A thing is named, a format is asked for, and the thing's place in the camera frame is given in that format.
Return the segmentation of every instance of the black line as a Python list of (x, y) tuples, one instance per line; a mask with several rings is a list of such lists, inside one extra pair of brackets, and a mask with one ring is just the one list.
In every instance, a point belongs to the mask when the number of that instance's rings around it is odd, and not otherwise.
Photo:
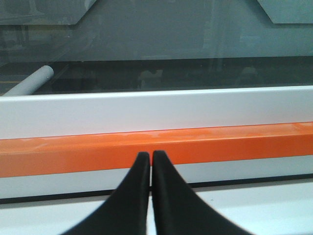
[(213, 182), (200, 182), (200, 183), (190, 183), (189, 186), (192, 188), (203, 188), (203, 187), (214, 187), (214, 186), (243, 185), (243, 184), (267, 183), (267, 182), (288, 181), (288, 180), (304, 180), (304, 179), (313, 179), (313, 174), (273, 176), (273, 177), (239, 179), (239, 180), (223, 180), (223, 181), (213, 181)]
[[(243, 184), (266, 183), (266, 182), (277, 182), (277, 181), (288, 181), (288, 180), (303, 180), (303, 179), (313, 179), (313, 174), (189, 183), (189, 186), (192, 188), (203, 188), (203, 187), (214, 187), (214, 186), (243, 185)], [(23, 202), (39, 202), (39, 201), (49, 201), (49, 200), (105, 196), (105, 195), (112, 194), (113, 191), (114, 189), (89, 191), (89, 192), (63, 193), (63, 194), (54, 194), (54, 195), (42, 195), (42, 196), (3, 198), (3, 199), (0, 199), (0, 205), (12, 204), (12, 203), (23, 203)]]
[(42, 196), (3, 198), (3, 199), (0, 199), (0, 204), (39, 202), (39, 201), (49, 201), (49, 200), (70, 199), (70, 198), (104, 196), (104, 195), (110, 195), (113, 191), (114, 189), (101, 190), (101, 191), (89, 191), (89, 192), (62, 193), (62, 194), (42, 195)]

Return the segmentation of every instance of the gray panel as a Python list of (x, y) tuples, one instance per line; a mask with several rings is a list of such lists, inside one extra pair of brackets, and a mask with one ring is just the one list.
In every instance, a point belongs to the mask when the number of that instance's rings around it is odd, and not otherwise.
[(258, 0), (275, 24), (313, 24), (313, 0)]
[(0, 25), (76, 24), (96, 0), (0, 0)]
[(313, 25), (273, 24), (257, 0), (98, 0), (76, 25), (0, 26), (0, 60), (309, 56), (312, 38)]

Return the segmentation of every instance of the black curved jaw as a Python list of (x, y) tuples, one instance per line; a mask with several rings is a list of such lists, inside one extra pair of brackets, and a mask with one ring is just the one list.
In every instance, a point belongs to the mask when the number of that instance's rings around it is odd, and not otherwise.
[(140, 152), (113, 194), (63, 235), (146, 235), (149, 183), (149, 154)]
[(164, 151), (153, 153), (152, 199), (158, 235), (249, 235), (202, 201)]

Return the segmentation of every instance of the gray pipe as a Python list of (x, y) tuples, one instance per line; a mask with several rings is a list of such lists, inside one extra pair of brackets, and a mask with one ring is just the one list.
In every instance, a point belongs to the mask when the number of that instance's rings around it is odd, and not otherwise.
[(47, 82), (54, 75), (50, 66), (42, 66), (40, 69), (29, 75), (18, 85), (10, 89), (3, 96), (17, 96), (33, 94), (39, 87)]

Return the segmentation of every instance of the white metal frame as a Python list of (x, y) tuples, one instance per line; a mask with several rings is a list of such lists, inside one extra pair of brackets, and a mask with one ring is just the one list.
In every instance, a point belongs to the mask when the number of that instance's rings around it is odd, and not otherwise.
[(313, 86), (0, 98), (0, 139), (313, 121)]

